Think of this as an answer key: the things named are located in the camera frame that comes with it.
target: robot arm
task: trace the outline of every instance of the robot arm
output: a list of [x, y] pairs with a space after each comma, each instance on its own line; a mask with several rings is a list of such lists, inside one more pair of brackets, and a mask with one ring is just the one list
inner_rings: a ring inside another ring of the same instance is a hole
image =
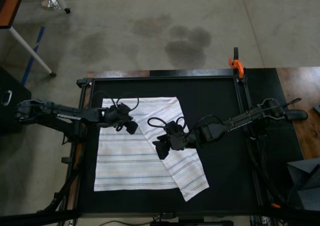
[[128, 133], [134, 134], [138, 125], [129, 116], [130, 111], [131, 109], [123, 103], [114, 104], [110, 108], [79, 109], [30, 99], [17, 105], [15, 118], [21, 124], [40, 124], [63, 132], [67, 142], [73, 142], [83, 138], [83, 124], [98, 128], [115, 127], [116, 131], [120, 131], [124, 126]]
[[[276, 99], [268, 98], [256, 107], [235, 117], [231, 117], [224, 122], [215, 115], [208, 115], [199, 120], [188, 133], [183, 131], [185, 126], [179, 125], [177, 121], [171, 121], [163, 127], [166, 134], [159, 136], [157, 138], [159, 141], [154, 141], [153, 144], [159, 158], [164, 160], [169, 154], [170, 149], [202, 148], [210, 145], [212, 142], [218, 141], [225, 133], [260, 120], [306, 120], [308, 114], [305, 111], [286, 109], [288, 105], [295, 104], [300, 100], [301, 98], [297, 98], [289, 103], [280, 105]], [[209, 118], [215, 118], [215, 121], [201, 124], [203, 121], [208, 121]], [[154, 117], [149, 118], [148, 124], [154, 127], [153, 124], [150, 124], [151, 120], [159, 119]]]

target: concrete floor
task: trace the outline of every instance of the concrete floor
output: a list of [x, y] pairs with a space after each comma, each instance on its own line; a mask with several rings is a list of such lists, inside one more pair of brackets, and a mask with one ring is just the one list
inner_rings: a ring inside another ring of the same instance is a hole
[[[45, 26], [38, 54], [57, 77], [35, 61], [26, 87], [33, 98], [72, 107], [76, 80], [88, 71], [229, 68], [233, 47], [247, 68], [320, 62], [320, 0], [65, 0], [71, 14], [46, 11], [41, 1], [23, 0], [13, 27], [34, 47]], [[29, 58], [0, 30], [0, 66], [21, 81]], [[61, 133], [38, 125], [0, 138], [1, 215], [48, 205], [65, 180], [60, 158], [70, 146], [61, 142]]]

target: clamp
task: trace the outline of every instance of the clamp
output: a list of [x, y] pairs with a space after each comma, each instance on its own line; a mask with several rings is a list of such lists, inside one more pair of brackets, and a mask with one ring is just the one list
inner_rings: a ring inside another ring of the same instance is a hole
[[239, 51], [237, 47], [233, 48], [233, 61], [229, 58], [229, 65], [233, 70], [238, 70], [238, 78], [241, 80], [245, 75], [242, 62], [239, 61]]

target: white towel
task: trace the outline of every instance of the white towel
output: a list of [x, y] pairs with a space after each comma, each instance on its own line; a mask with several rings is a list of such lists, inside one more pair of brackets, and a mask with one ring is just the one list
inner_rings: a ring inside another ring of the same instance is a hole
[[[137, 99], [120, 102], [133, 108]], [[103, 99], [102, 107], [111, 104], [110, 99]], [[176, 97], [140, 98], [139, 106], [130, 115], [139, 125], [134, 135], [125, 128], [120, 132], [114, 128], [100, 129], [94, 191], [179, 188], [188, 201], [209, 187], [196, 149], [170, 150], [165, 160], [160, 160], [152, 144], [165, 132], [150, 127], [147, 120], [158, 117], [168, 123], [183, 116]]]

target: floor stain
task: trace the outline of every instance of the floor stain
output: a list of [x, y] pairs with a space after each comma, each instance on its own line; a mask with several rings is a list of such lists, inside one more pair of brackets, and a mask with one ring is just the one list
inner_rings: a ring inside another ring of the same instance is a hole
[[206, 62], [204, 49], [187, 40], [169, 42], [165, 52], [170, 63], [180, 69], [197, 69]]
[[160, 35], [172, 24], [170, 14], [162, 14], [159, 17], [148, 17], [137, 20], [132, 28], [135, 35], [152, 38]]
[[169, 33], [172, 38], [184, 39], [189, 35], [190, 31], [185, 26], [175, 25], [170, 29]]
[[81, 60], [86, 64], [92, 64], [107, 59], [109, 52], [105, 46], [105, 39], [106, 34], [102, 31], [86, 35], [79, 45], [78, 54]]
[[179, 40], [169, 42], [164, 50], [170, 63], [179, 69], [202, 68], [207, 56], [204, 48], [211, 44], [211, 34], [202, 27], [189, 30], [181, 25], [173, 26], [169, 31], [171, 37]]
[[211, 34], [202, 27], [195, 27], [188, 35], [188, 39], [199, 47], [209, 47], [211, 44]]

